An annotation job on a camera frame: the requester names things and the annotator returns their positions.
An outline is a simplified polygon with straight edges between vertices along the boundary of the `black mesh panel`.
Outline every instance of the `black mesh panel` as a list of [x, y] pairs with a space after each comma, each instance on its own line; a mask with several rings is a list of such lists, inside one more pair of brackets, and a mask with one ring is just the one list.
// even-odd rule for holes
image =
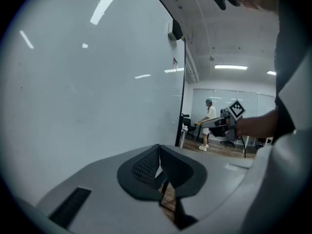
[[174, 188], [181, 186], [193, 176], [193, 169], [165, 150], [160, 152], [161, 168]]
[[155, 175], [159, 168], [159, 149], [142, 158], [131, 169], [136, 180], [154, 187]]

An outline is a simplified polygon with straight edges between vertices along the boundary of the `vent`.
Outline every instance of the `vent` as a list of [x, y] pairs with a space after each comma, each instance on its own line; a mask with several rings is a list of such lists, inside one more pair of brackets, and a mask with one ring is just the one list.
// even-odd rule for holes
[[88, 189], [80, 187], [76, 188], [51, 214], [49, 219], [66, 229], [75, 218], [90, 193], [91, 191]]

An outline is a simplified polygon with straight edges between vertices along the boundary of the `white shirt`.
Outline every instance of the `white shirt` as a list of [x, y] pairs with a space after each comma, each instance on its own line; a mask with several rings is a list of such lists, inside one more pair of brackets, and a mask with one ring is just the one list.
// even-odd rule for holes
[[215, 111], [215, 107], [211, 106], [208, 110], [208, 113], [206, 115], [206, 117], [208, 117], [209, 119], [215, 119], [216, 117], [216, 111]]

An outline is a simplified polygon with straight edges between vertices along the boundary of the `white shorts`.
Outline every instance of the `white shorts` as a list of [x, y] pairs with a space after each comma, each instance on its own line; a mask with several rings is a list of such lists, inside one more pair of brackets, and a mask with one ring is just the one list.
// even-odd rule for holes
[[203, 129], [203, 134], [208, 135], [210, 133], [209, 128], [204, 128]]

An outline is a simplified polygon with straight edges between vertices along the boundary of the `glass wall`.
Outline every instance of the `glass wall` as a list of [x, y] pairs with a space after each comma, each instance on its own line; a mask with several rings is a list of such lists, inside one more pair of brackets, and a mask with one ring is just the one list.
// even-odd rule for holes
[[[200, 121], [207, 115], [206, 99], [214, 100], [215, 90], [210, 89], [194, 89], [191, 122]], [[195, 134], [197, 136], [199, 127], [196, 128]]]
[[220, 110], [227, 108], [232, 102], [237, 100], [237, 91], [216, 90], [215, 91], [215, 109], [216, 115], [220, 116]]
[[[205, 117], [207, 113], [205, 100], [208, 98], [213, 101], [217, 117], [220, 116], [221, 109], [228, 107], [237, 99], [246, 110], [243, 115], [244, 118], [261, 116], [275, 108], [275, 98], [273, 96], [222, 89], [194, 89], [191, 115], [192, 124]], [[248, 145], [253, 144], [254, 138], [249, 138]]]

